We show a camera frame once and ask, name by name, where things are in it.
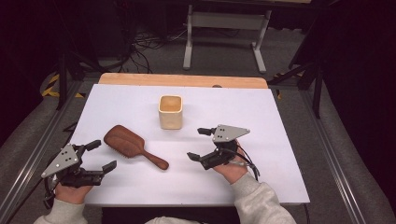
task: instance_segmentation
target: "hand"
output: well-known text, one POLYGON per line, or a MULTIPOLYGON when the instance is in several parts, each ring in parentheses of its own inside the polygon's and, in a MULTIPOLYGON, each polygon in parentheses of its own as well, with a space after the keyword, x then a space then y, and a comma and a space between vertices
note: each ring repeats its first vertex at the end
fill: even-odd
MULTIPOLYGON (((244 151, 240 147, 238 147, 237 151, 239 154, 245 156, 244 151)), ((241 161, 245 162, 242 158, 239 156, 235 156, 233 158, 234 161, 241 161)), ((248 172, 248 168, 246 166, 241 166, 238 164, 232 164, 228 163, 226 165, 218 165, 216 167, 213 167, 213 169, 218 172, 219 174, 223 175, 224 178, 230 183, 233 184, 235 183, 239 178, 242 177, 245 173, 248 172)))
POLYGON ((62 186, 59 183, 55 188, 55 198, 66 203, 82 204, 92 188, 93 186, 83 186, 76 189, 62 186))

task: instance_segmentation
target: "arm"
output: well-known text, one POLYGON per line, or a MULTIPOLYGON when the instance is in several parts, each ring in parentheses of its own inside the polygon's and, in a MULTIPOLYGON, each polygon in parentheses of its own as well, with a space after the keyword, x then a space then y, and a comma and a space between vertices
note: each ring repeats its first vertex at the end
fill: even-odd
POLYGON ((279 204, 276 193, 266 183, 259 183, 246 166, 219 165, 213 168, 231 184, 235 207, 242 224, 295 223, 290 213, 279 204))
POLYGON ((92 186, 75 189, 58 184, 51 212, 47 216, 38 218, 35 224, 86 224, 87 220, 82 215, 82 211, 85 207, 84 198, 91 189, 92 186))

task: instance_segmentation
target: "forearm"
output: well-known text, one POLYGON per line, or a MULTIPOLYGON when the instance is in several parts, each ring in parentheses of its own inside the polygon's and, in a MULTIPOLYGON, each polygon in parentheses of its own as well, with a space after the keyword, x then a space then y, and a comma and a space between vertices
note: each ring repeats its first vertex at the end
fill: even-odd
POLYGON ((280 206, 275 192, 265 183, 258 183, 251 174, 232 184, 235 207, 242 224, 295 223, 290 213, 280 206))
POLYGON ((66 203, 55 199, 51 212, 47 216, 38 218, 35 224, 86 224, 87 220, 82 215, 84 207, 84 203, 66 203))

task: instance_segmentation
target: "robotic hand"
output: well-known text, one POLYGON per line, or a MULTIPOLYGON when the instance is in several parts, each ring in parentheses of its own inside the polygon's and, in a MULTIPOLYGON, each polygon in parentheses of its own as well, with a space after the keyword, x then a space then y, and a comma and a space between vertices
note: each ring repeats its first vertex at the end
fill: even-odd
POLYGON ((117 167, 117 161, 112 161, 102 167, 102 171, 86 171, 81 167, 82 155, 85 150, 91 151, 101 145, 100 140, 95 140, 88 145, 66 145, 61 152, 50 161, 47 169, 41 174, 45 180, 46 195, 44 205, 51 208, 55 197, 54 189, 60 182, 63 186, 79 188, 82 186, 99 186, 105 174, 117 167))
POLYGON ((240 146, 238 146, 238 143, 236 142, 236 138, 245 135, 247 133, 250 133, 249 129, 237 128, 233 126, 220 124, 218 125, 217 128, 212 128, 212 129, 200 128, 198 129, 198 133, 209 136, 213 134, 212 141, 215 144, 216 149, 213 152, 203 157, 200 157, 197 154, 189 152, 187 153, 187 155, 189 156, 190 160, 200 162, 206 170, 227 163, 246 165, 253 170, 256 179, 258 179, 258 175, 260 175, 260 173, 257 167, 251 161, 251 159, 248 157, 246 151, 241 148, 247 154, 247 158, 237 153, 237 149, 240 146), (235 156, 241 157, 245 162, 233 161, 233 158, 235 156))

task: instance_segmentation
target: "brown paddle brush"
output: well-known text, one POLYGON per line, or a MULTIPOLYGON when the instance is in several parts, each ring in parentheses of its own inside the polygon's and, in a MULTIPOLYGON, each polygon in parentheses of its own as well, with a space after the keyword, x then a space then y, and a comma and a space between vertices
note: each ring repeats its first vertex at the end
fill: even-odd
POLYGON ((169 163, 145 150, 145 140, 131 130, 121 126, 114 126, 104 137, 105 143, 126 158, 143 155, 162 170, 169 167, 169 163))

